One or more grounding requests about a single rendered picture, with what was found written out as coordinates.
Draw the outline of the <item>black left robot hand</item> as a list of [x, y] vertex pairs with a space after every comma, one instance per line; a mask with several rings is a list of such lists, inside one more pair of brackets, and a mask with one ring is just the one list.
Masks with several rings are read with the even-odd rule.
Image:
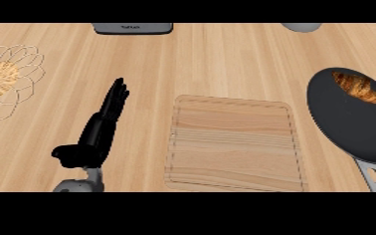
[[58, 146], [52, 156], [67, 168], [99, 168], [108, 158], [117, 122], [120, 120], [130, 91], [124, 79], [115, 79], [101, 110], [92, 115], [77, 144]]

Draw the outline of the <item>pale wooden cutting board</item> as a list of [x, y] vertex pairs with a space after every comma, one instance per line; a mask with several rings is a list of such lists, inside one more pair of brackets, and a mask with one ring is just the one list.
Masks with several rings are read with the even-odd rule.
[[165, 183], [192, 191], [305, 192], [289, 105], [177, 97]]

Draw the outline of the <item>dark grey frying pan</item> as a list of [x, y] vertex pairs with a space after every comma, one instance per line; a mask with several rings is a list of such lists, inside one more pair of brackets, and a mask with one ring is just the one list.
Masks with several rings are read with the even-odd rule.
[[364, 77], [347, 68], [319, 71], [307, 86], [307, 105], [311, 117], [333, 144], [354, 158], [367, 186], [376, 192], [376, 104], [351, 97], [335, 83], [332, 73]]

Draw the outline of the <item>brown croissant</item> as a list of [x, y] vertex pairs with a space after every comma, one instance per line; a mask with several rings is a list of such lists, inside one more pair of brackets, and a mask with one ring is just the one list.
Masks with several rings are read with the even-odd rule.
[[372, 89], [372, 80], [366, 76], [332, 72], [332, 78], [350, 97], [376, 105], [376, 91]]

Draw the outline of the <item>flower-pattern placemat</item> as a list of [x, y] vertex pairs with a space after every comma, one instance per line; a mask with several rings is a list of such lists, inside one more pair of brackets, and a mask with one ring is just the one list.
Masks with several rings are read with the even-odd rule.
[[34, 96], [36, 85], [46, 75], [44, 55], [36, 46], [0, 46], [0, 120]]

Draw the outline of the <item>dark grey flat appliance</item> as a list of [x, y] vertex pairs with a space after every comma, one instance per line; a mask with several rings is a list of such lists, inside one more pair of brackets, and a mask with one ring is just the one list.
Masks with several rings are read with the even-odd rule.
[[105, 35], [155, 35], [173, 31], [173, 23], [95, 23], [95, 31]]

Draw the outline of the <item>grey rounded object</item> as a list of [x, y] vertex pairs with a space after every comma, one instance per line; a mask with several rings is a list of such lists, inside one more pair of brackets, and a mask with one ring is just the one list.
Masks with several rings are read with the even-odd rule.
[[282, 26], [294, 32], [310, 33], [320, 28], [322, 24], [320, 23], [283, 23]]

